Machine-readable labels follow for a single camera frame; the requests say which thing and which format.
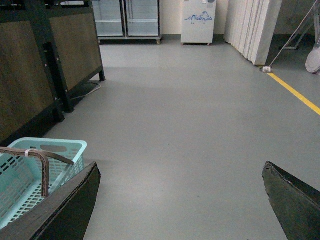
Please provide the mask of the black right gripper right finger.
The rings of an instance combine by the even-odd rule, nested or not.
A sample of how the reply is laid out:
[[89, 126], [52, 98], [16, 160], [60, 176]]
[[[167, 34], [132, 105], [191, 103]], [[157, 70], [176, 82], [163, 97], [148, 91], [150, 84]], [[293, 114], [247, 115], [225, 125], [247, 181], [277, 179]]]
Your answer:
[[267, 161], [262, 178], [269, 203], [288, 240], [320, 238], [320, 192]]

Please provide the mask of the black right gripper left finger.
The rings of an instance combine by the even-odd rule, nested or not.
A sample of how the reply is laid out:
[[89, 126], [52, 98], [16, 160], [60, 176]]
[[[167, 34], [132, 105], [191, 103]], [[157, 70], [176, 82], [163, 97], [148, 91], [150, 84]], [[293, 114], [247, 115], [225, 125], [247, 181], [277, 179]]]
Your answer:
[[0, 231], [2, 240], [82, 240], [95, 208], [101, 173], [89, 164], [52, 195]]

